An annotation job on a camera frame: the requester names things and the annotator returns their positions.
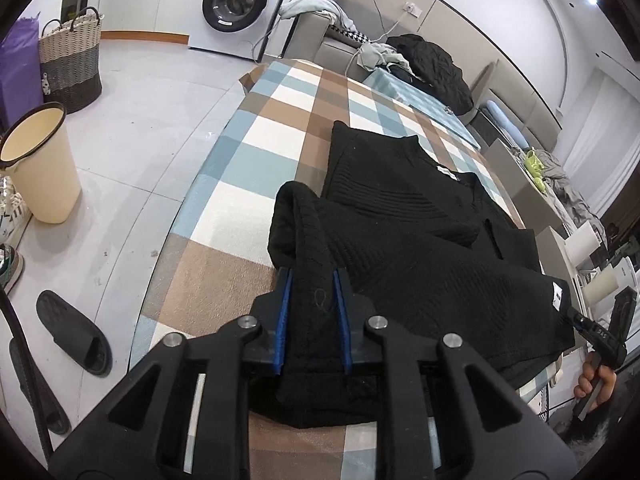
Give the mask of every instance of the beige trash can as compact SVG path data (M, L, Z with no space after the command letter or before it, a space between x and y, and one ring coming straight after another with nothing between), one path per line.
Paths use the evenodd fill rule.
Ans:
M60 103L38 106L0 144L1 173L11 177L33 215L50 224L66 220L81 189L65 117Z

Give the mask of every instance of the houndstooth pillow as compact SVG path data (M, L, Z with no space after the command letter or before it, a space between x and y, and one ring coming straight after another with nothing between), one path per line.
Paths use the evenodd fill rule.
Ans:
M359 48L363 43L369 43L369 38L361 32L350 32L348 30L342 30L335 25L329 25L326 32L329 38L338 40L352 46L353 48Z

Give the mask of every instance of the white curtain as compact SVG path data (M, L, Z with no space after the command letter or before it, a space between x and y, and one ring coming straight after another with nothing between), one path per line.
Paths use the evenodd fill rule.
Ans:
M640 102L599 69L564 122L554 154L602 216L640 161Z

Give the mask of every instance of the human hand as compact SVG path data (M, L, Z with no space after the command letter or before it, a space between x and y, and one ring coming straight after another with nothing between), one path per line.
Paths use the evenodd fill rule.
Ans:
M581 399L591 393L593 387L591 386L591 380L595 377L596 371L591 366L595 352L589 352L587 359L582 363L582 374L578 377L578 385L574 388L574 397ZM604 404L611 398L613 388L616 386L616 373L605 365L600 365L598 368L598 375L602 379L602 389L589 407L589 412L595 410L601 404Z

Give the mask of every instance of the black slipper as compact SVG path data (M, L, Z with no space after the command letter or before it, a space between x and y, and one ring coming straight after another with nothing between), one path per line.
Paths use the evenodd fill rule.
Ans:
M100 329L55 292L43 290L36 312L53 341L82 368L104 376L111 370L111 348Z
M20 354L18 354L18 343L15 342L15 339L11 339L11 341L9 341L9 355L11 356L11 361L14 364L15 374L18 376L20 390L29 401L29 404L31 404L31 399L27 394L27 388L25 386L27 381L24 377L24 369L22 368L22 362L20 361ZM40 401L42 402L42 409L44 410L44 415L47 419L47 427L49 428L49 431L58 435L68 433L71 429L71 424L69 423L69 418L66 416L65 410L60 406L56 396L51 391L47 381L35 364L33 371L36 375L36 387L38 389L38 394L40 395Z

